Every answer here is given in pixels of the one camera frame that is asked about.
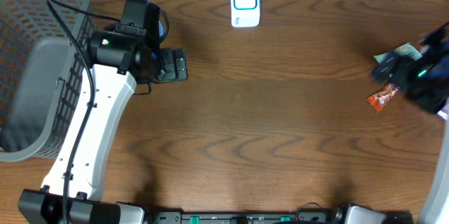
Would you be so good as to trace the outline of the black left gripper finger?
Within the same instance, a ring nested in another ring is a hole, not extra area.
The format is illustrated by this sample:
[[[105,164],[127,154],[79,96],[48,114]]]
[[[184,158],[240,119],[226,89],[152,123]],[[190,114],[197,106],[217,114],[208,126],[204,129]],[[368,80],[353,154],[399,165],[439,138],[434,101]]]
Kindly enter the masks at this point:
[[[164,76],[162,82],[169,82],[175,80],[175,64],[173,59],[173,50],[171,48],[161,49],[161,59],[163,62]]]
[[[185,57],[185,51],[183,49],[174,50],[175,57],[175,73],[177,80],[187,80],[187,61]]]

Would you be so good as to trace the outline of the teal wet wipes pack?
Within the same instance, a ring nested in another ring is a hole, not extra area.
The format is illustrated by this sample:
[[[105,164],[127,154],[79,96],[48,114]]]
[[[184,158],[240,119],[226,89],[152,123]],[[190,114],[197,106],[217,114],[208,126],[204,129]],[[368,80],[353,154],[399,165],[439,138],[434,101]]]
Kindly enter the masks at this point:
[[[413,60],[418,60],[422,57],[422,54],[410,43],[406,43],[402,46],[397,47],[396,49],[394,49],[394,52],[401,56],[410,57]],[[387,54],[388,53],[383,53],[380,55],[374,55],[373,57],[378,63],[381,63],[386,58]]]

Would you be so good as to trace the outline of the purple Carefree pad pack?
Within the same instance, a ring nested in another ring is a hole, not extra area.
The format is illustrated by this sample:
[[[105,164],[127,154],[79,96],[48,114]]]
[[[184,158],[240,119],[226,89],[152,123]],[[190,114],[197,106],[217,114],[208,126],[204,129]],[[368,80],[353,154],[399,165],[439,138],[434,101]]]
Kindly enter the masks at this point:
[[[437,115],[444,119],[444,120],[448,120],[448,106],[443,107],[440,111],[437,112]]]

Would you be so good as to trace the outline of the orange brown candy bar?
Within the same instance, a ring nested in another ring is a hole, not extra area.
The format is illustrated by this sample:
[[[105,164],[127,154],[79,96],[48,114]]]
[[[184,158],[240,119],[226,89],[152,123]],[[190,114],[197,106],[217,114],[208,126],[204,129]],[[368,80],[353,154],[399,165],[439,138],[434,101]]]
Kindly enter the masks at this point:
[[[394,97],[399,91],[399,87],[388,83],[378,92],[367,97],[367,101],[373,106],[377,112],[381,112],[384,106]]]

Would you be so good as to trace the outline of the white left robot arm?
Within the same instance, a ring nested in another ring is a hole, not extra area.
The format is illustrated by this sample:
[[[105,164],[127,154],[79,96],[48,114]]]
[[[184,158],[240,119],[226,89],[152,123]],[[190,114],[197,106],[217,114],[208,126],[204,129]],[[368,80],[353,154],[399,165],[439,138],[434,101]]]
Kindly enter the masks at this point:
[[[147,211],[102,200],[109,152],[136,87],[187,79],[185,52],[162,48],[166,12],[148,0],[126,0],[114,27],[79,47],[83,82],[62,149],[39,190],[24,190],[18,208],[30,223],[145,223]]]

